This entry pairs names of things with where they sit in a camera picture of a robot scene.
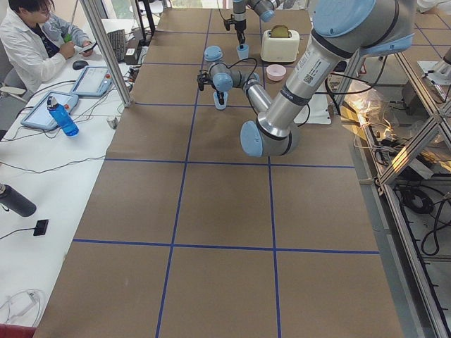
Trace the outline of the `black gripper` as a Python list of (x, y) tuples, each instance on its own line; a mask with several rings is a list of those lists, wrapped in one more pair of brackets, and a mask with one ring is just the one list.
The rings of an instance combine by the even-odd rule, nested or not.
[(243, 48), (245, 45), (245, 34), (244, 31), (247, 28), (247, 21), (246, 20), (238, 20), (234, 19), (234, 26), (235, 31), (237, 32), (237, 39), (239, 42), (239, 47)]
[(224, 104), (225, 103), (225, 92), (228, 91), (227, 88), (223, 88), (221, 86), (218, 85), (214, 85), (214, 90), (217, 92), (216, 93), (216, 101), (218, 104)]

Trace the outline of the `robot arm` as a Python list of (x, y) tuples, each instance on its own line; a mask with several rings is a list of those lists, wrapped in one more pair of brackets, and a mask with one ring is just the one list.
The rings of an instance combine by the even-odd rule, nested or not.
[(272, 99), (253, 72), (233, 70), (222, 61), (218, 46), (204, 51), (207, 70), (197, 76), (198, 88), (211, 85), (215, 104), (225, 106), (225, 94), (240, 88), (255, 120), (240, 131), (240, 143), (248, 156), (282, 156), (299, 143), (295, 118), (336, 65), (354, 54), (386, 56), (408, 49), (413, 42), (415, 1), (319, 1), (313, 15), (307, 49)]
[(286, 9), (293, 7), (295, 1), (280, 0), (233, 0), (233, 13), (229, 18), (223, 19), (223, 25), (227, 31), (230, 27), (235, 28), (238, 40), (238, 47), (242, 49), (245, 45), (245, 30), (247, 28), (247, 9), (253, 10), (260, 20), (267, 23), (276, 14), (276, 9), (280, 6)]

